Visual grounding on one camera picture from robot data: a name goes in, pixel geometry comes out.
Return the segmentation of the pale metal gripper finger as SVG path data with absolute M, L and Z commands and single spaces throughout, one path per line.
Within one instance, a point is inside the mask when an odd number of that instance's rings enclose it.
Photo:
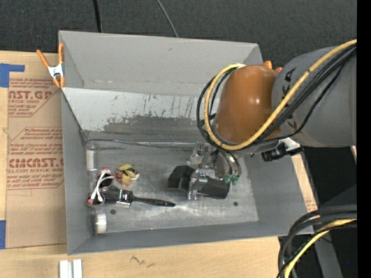
M 201 191 L 201 195 L 206 197 L 212 197 L 210 192 L 202 191 L 204 187 L 209 186 L 214 179 L 207 175 L 206 171 L 195 170 L 190 175 L 190 181 L 188 184 L 188 200 L 197 200 L 198 192 Z
M 190 166 L 194 169 L 209 169 L 212 166 L 213 148 L 209 144 L 197 143 L 190 156 Z

